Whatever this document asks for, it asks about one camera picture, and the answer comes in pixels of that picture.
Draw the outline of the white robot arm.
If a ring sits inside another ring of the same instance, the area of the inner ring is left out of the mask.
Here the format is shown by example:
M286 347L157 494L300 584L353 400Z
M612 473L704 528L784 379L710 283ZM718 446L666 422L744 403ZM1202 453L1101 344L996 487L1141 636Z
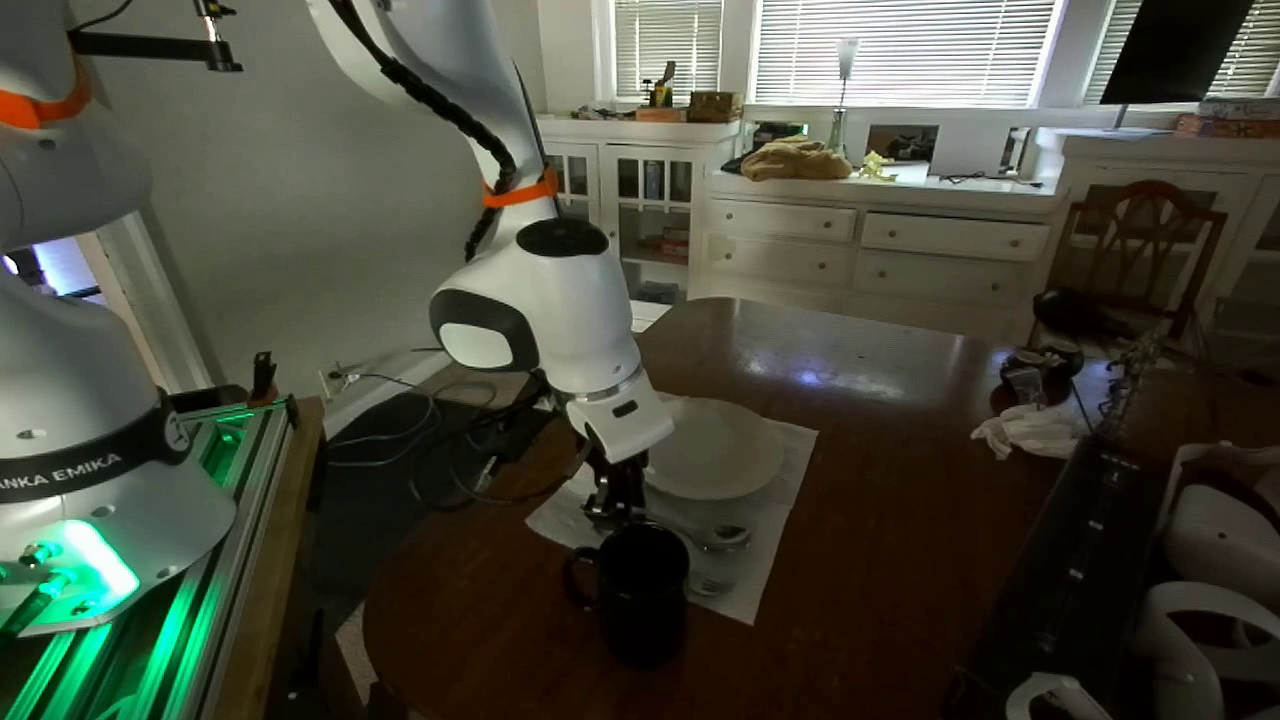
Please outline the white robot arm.
M527 89L487 0L308 0L337 70L393 109L469 136L482 217L434 291L439 347L475 371L541 371L587 453L604 525L645 517L650 453L672 433L638 336L622 249L562 207Z

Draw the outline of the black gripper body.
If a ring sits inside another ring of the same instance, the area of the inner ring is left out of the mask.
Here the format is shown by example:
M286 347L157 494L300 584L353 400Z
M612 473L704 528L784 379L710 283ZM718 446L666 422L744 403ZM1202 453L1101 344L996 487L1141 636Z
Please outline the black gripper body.
M612 392L574 395L563 403L574 433L587 449L593 497L583 512L593 525L633 525L645 517L650 453L672 438L672 414L638 371Z

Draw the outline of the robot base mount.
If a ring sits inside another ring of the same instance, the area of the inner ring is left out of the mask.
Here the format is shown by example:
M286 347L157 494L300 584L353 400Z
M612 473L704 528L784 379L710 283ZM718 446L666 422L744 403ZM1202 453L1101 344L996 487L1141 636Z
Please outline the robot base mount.
M107 307L0 279L6 720L274 720L319 407L164 392Z

